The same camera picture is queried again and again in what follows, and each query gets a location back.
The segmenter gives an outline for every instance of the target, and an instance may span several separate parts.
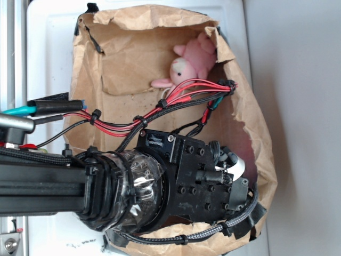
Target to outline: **plush toy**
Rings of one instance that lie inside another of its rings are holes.
[[[151,82],[151,86],[155,88],[170,88],[169,93],[187,79],[207,79],[217,60],[216,47],[204,32],[200,33],[198,38],[190,40],[187,45],[175,45],[173,50],[181,57],[172,62],[170,78]]]

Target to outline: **black tape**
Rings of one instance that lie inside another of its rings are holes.
[[[146,128],[148,126],[148,122],[143,116],[135,116],[133,121],[135,120],[140,120],[141,123],[143,124],[143,128]]]
[[[68,112],[77,112],[83,109],[81,100],[31,100],[28,106],[36,106],[37,111],[31,116],[47,116]]]

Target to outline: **teal cable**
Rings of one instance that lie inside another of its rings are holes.
[[[36,111],[37,111],[37,107],[22,106],[19,108],[13,108],[13,109],[3,111],[3,114],[8,114],[12,116],[16,116],[16,115],[28,116],[29,114],[35,113]]]

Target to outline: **red wire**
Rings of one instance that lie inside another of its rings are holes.
[[[194,82],[194,83],[186,85],[186,86],[183,86],[184,84],[186,84],[188,82]],[[180,95],[180,93],[183,92],[184,90],[189,89],[189,88],[194,87],[194,86],[204,86],[207,89],[196,90],[196,91],[188,92],[188,93],[186,93],[184,95]],[[170,95],[167,97],[166,101],[167,101],[167,105],[170,106],[170,105],[174,105],[174,104],[181,103],[181,102],[188,102],[188,101],[190,101],[192,99],[192,96],[194,94],[197,94],[197,93],[230,92],[230,91],[231,91],[231,89],[229,87],[218,85],[216,83],[213,83],[213,82],[210,82],[210,81],[207,81],[207,80],[195,78],[195,79],[186,80],[186,81],[182,82],[181,84],[179,84],[170,93]],[[143,116],[143,118],[148,118],[148,117],[152,116],[153,114],[155,114],[155,113],[157,113],[157,112],[159,112],[161,110],[162,110],[161,107],[156,107],[155,109],[153,109],[150,112],[148,112],[147,114],[145,114]],[[203,117],[202,117],[203,121],[207,120],[207,115],[208,115],[208,111],[206,110],[204,112]],[[87,110],[82,110],[82,113],[67,113],[67,114],[64,114],[63,116],[64,117],[66,117],[66,116],[79,116],[79,117],[87,119],[89,121],[92,118],[92,115]],[[108,125],[108,124],[106,124],[106,123],[104,123],[104,122],[102,122],[100,120],[95,120],[94,121],[94,126],[96,128],[98,128],[99,130],[101,130],[102,132],[105,132],[106,134],[109,134],[111,136],[125,137],[125,136],[128,135],[128,133],[113,133],[113,132],[110,132],[108,130],[117,131],[117,132],[130,131],[136,125],[138,125],[140,122],[141,122],[141,120],[136,119],[130,125],[119,127],[119,126],[114,126],[114,125]]]

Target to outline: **paper bag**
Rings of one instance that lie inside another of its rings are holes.
[[[196,138],[206,143],[218,140],[244,159],[245,176],[251,183],[257,182],[258,201],[269,210],[277,186],[271,138],[252,90],[217,26],[218,22],[206,15],[159,5],[85,13],[78,18],[70,95],[73,99],[84,99],[90,112],[100,109],[104,121],[130,123],[136,115],[153,109],[160,99],[160,90],[151,88],[150,82],[169,77],[170,64],[177,57],[173,46],[186,44],[206,32],[217,47],[217,63],[208,79],[213,82],[232,79],[238,88],[223,100]],[[199,105],[177,110],[153,121],[148,128],[170,132],[199,119],[205,108]],[[66,126],[76,121],[75,117],[69,118]],[[115,150],[122,141],[91,125],[73,129],[66,139],[75,151],[90,145],[101,151]],[[127,148],[135,146],[136,138]],[[130,242],[120,249],[131,255],[218,255],[257,237],[265,217],[240,239],[218,233],[204,242],[186,246]],[[177,224],[144,236],[188,235],[209,227],[206,223]]]

